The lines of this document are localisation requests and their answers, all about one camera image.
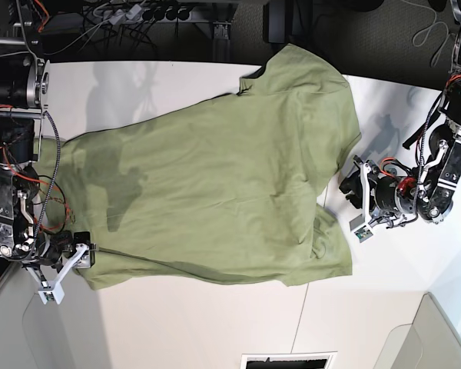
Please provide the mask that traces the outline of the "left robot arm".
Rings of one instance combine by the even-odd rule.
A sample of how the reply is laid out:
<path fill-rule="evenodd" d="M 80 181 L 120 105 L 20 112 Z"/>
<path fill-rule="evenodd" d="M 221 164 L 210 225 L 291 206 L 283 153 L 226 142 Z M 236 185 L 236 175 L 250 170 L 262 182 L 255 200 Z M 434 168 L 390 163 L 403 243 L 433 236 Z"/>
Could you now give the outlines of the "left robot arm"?
<path fill-rule="evenodd" d="M 425 122 L 403 143 L 414 146 L 413 168 L 396 158 L 379 164 L 354 157 L 355 171 L 339 186 L 362 211 L 360 223 L 403 227 L 418 219 L 438 223 L 450 212 L 461 178 L 461 1 L 451 3 L 459 34 L 450 75 Z"/>

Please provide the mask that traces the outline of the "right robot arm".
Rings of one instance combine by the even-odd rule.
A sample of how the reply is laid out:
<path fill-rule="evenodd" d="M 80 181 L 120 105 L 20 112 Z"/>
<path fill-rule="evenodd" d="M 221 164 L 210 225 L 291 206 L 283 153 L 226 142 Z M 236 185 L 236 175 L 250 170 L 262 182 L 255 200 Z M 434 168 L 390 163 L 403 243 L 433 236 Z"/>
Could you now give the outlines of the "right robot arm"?
<path fill-rule="evenodd" d="M 42 124 L 48 118 L 49 60 L 40 32 L 48 12 L 40 1 L 0 1 L 0 257 L 33 271 L 60 271 L 95 264 L 88 232 L 71 233 L 64 224 L 43 224 L 55 175 L 33 165 L 41 154 Z"/>

